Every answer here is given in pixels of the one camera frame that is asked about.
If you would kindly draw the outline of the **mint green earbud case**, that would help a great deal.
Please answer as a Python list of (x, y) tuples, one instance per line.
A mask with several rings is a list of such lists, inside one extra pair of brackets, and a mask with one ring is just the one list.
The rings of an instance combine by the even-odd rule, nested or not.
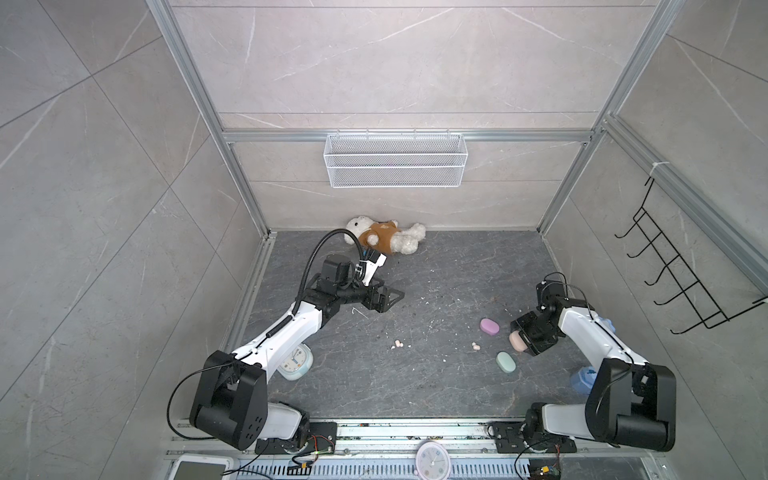
[(513, 373), (517, 368), (513, 357), (505, 351), (499, 352), (495, 357), (495, 361), (497, 366), (506, 374)]

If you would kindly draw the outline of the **purple earbud case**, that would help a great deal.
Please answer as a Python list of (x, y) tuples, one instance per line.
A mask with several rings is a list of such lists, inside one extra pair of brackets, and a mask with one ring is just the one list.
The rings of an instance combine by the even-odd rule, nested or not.
[(495, 336), (500, 332), (500, 325), (490, 318), (481, 319), (479, 322), (479, 328), (483, 333), (490, 336)]

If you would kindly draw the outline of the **pink earbud case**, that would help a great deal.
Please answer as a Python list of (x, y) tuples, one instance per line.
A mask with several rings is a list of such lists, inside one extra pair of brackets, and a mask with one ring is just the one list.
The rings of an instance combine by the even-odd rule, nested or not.
[(509, 335), (509, 341), (513, 349), (517, 352), (525, 352), (528, 349), (527, 344), (523, 340), (518, 330), (513, 331)]

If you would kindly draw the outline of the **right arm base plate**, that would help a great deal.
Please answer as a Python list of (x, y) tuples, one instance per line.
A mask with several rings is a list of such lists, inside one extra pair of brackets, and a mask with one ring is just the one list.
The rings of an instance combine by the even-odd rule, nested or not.
[(500, 454), (577, 452), (574, 440), (544, 431), (530, 431), (524, 422), (490, 422), (486, 433)]

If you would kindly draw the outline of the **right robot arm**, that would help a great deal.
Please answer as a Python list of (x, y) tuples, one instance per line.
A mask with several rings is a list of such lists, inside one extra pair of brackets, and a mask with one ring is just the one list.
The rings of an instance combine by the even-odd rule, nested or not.
[(673, 372), (633, 351), (561, 272), (536, 286), (537, 306), (513, 321), (510, 343), (537, 356), (570, 339), (596, 370), (582, 404), (538, 402), (521, 436), (531, 448), (580, 439), (668, 452), (676, 441), (677, 383)]

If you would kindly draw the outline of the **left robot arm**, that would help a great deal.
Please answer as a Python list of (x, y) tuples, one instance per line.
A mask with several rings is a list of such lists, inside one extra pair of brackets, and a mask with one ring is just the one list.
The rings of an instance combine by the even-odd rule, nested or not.
[(257, 442), (282, 442), (301, 450), (310, 438), (306, 413), (269, 399), (273, 375), (347, 304), (387, 312), (404, 296), (376, 278), (392, 250), (371, 245), (347, 228), (326, 233), (306, 262), (288, 310), (250, 342), (217, 350), (194, 371), (199, 382), (189, 423), (199, 440), (218, 440), (237, 450)]

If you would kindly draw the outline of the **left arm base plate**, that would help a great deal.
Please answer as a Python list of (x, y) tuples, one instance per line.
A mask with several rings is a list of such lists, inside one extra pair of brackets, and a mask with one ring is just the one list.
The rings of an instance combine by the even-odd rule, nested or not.
[(336, 422), (311, 421), (308, 424), (302, 424), (297, 433), (288, 440), (257, 440), (254, 452), (256, 454), (291, 456), (298, 454), (314, 455), (315, 451), (333, 452), (337, 431), (338, 424)]

